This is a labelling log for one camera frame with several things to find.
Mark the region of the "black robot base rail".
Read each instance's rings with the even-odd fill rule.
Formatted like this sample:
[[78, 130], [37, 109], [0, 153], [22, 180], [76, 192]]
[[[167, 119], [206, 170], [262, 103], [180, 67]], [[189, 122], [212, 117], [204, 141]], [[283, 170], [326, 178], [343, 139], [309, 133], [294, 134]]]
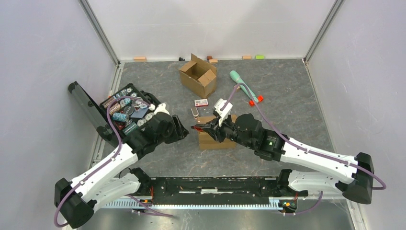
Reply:
[[133, 196], [154, 205], [265, 205], [270, 197], [308, 196], [277, 177], [155, 177], [142, 181]]

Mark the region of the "brown cardboard express box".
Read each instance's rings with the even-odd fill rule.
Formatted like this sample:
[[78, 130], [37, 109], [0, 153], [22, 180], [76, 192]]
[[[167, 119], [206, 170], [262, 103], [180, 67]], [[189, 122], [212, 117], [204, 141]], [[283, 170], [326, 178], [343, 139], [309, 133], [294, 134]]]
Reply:
[[179, 69], [183, 86], [202, 99], [207, 99], [217, 88], [217, 68], [191, 54], [191, 60]]

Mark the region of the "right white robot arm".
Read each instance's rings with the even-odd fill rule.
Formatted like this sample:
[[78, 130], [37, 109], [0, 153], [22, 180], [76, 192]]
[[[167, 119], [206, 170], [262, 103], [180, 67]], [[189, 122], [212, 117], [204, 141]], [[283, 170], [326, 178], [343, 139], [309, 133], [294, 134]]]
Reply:
[[282, 170], [277, 191], [288, 196], [293, 191], [329, 191], [341, 193], [346, 199], [371, 204], [374, 172], [372, 157], [360, 152], [356, 156], [336, 154], [303, 144], [294, 138], [266, 129], [252, 114], [218, 117], [202, 124], [203, 132], [215, 141], [233, 141], [254, 151], [263, 160], [302, 165], [312, 172]]

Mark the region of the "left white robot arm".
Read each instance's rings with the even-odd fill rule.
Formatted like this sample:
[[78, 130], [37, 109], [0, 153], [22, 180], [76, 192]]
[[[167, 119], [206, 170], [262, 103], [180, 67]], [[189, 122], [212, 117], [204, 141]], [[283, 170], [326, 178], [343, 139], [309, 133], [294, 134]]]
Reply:
[[188, 130], [176, 115], [157, 112], [143, 125], [125, 137], [125, 143], [91, 169], [71, 180], [61, 178], [55, 184], [55, 226], [69, 225], [75, 229], [84, 225], [105, 204], [124, 195], [145, 195], [150, 181], [135, 175], [111, 182], [126, 167], [136, 163], [162, 144], [178, 142], [187, 137]]

